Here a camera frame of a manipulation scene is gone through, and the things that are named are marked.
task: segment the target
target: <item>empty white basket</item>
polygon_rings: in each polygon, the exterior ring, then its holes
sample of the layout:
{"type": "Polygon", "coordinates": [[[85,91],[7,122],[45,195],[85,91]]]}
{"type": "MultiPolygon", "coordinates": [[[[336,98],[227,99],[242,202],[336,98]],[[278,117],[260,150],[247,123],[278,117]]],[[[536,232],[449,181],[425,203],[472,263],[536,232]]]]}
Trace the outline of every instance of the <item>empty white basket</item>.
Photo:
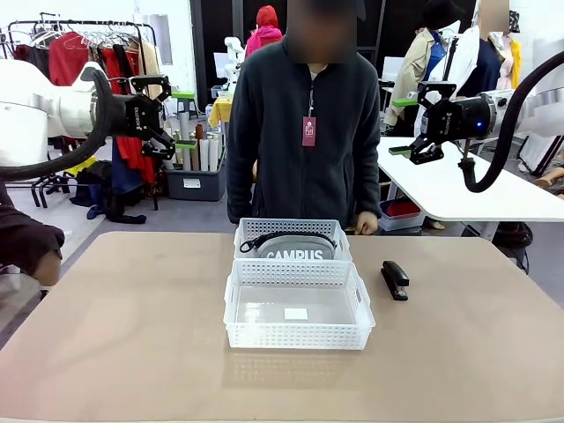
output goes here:
{"type": "Polygon", "coordinates": [[[225,300],[235,348],[362,350],[375,327],[351,262],[235,260],[225,300]]]}
{"type": "Polygon", "coordinates": [[[305,219],[241,219],[235,232],[234,258],[256,258],[256,250],[241,253],[240,246],[258,238],[261,235],[280,231],[315,232],[329,237],[337,244],[335,260],[351,262],[353,258],[349,252],[349,241],[345,232],[336,220],[305,220],[305,219]]]}

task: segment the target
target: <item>jacket zipper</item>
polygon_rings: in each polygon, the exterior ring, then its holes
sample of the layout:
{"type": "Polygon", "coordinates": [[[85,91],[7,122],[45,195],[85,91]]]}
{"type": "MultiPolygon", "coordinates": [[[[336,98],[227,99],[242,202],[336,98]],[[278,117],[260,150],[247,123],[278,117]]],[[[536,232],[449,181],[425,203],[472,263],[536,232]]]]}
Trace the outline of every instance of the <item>jacket zipper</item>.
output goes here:
{"type": "MultiPolygon", "coordinates": [[[[314,90],[315,90],[315,79],[311,80],[311,86],[309,87],[309,104],[308,104],[308,117],[313,116],[314,111],[314,90]]],[[[301,216],[304,219],[308,218],[308,205],[306,204],[306,198],[308,197],[307,185],[306,185],[306,169],[308,167],[308,148],[302,146],[304,164],[301,167],[301,216]]]]}

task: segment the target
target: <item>person's left hand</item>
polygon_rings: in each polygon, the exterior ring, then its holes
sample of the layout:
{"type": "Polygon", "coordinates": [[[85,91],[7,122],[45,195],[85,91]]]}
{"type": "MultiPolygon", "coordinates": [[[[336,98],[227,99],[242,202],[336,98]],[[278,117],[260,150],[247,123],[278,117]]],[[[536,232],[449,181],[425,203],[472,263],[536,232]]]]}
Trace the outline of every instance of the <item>person's left hand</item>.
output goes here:
{"type": "Polygon", "coordinates": [[[378,218],[370,211],[363,211],[356,221],[355,235],[373,235],[378,229],[378,218]]]}

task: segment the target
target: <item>gray pouch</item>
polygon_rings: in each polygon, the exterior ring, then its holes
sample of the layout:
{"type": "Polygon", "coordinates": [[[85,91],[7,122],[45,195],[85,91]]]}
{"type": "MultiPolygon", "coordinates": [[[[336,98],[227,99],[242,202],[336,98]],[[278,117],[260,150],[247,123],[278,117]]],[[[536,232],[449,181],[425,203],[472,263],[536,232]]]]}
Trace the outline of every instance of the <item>gray pouch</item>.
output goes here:
{"type": "Polygon", "coordinates": [[[284,260],[333,260],[337,244],[323,234],[276,232],[241,245],[241,253],[256,250],[258,258],[284,260]]]}

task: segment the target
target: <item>id badge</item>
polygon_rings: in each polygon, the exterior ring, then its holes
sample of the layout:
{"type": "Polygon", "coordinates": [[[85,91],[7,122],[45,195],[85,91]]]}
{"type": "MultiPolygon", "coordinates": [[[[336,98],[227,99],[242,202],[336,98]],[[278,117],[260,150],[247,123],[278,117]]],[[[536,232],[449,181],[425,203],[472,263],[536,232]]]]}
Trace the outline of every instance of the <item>id badge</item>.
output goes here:
{"type": "Polygon", "coordinates": [[[301,145],[304,147],[315,147],[315,118],[303,118],[303,131],[301,145]]]}

